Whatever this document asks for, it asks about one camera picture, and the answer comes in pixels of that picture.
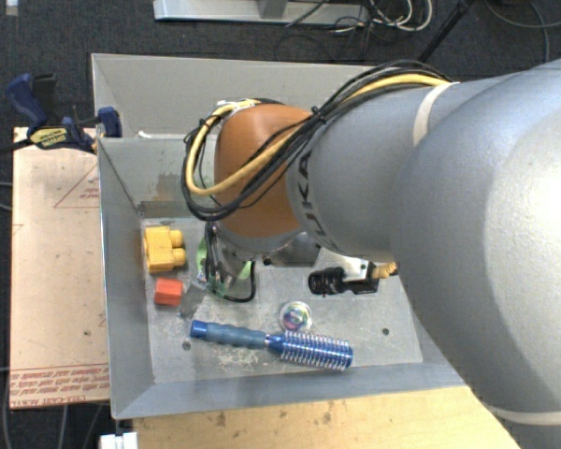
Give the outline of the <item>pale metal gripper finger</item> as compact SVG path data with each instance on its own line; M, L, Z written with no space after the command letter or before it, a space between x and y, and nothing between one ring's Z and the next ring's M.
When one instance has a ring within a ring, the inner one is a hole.
M207 284L199 280L191 281L189 288L181 298L179 316L181 318L193 318L195 312L204 300L207 293Z

